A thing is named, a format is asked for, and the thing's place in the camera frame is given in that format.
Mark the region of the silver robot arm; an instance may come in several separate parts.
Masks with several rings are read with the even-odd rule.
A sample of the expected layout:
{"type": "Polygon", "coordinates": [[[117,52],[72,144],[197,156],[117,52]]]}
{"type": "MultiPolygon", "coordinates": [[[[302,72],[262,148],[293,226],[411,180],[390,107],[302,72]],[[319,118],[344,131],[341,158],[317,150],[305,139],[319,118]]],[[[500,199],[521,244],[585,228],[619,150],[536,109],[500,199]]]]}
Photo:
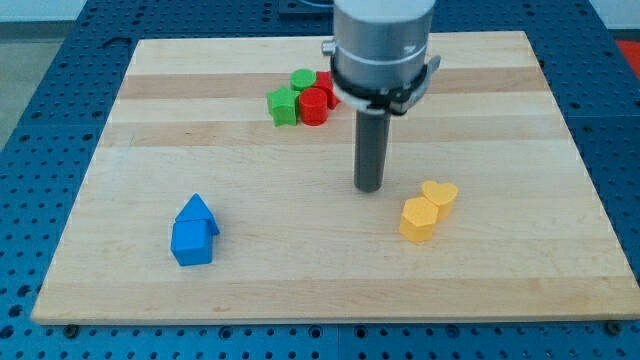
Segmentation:
{"type": "Polygon", "coordinates": [[[354,185],[379,190],[390,121],[425,95],[441,57],[427,57],[435,0],[343,0],[333,3],[333,91],[356,111],[354,185]]]}

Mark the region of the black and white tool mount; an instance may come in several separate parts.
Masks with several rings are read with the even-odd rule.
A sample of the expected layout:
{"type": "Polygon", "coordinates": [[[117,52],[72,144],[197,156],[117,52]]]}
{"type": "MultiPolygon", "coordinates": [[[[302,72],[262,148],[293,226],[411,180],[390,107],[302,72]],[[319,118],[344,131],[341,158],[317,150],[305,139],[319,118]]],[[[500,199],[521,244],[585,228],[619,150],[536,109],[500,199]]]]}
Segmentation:
{"type": "Polygon", "coordinates": [[[329,64],[333,91],[341,102],[369,115],[390,113],[402,116],[426,94],[432,76],[440,67],[441,56],[430,58],[413,80],[395,88],[361,87],[339,73],[334,56],[330,58],[329,64]]]}

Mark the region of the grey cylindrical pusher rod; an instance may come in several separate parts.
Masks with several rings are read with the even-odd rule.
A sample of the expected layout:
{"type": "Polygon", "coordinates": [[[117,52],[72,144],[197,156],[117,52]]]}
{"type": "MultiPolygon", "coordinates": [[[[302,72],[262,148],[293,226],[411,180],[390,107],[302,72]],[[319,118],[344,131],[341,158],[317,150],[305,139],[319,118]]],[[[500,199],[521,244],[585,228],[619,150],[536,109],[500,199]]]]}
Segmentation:
{"type": "Polygon", "coordinates": [[[389,127],[388,113],[356,113],[354,185],[362,192],[375,192],[382,186],[389,127]]]}

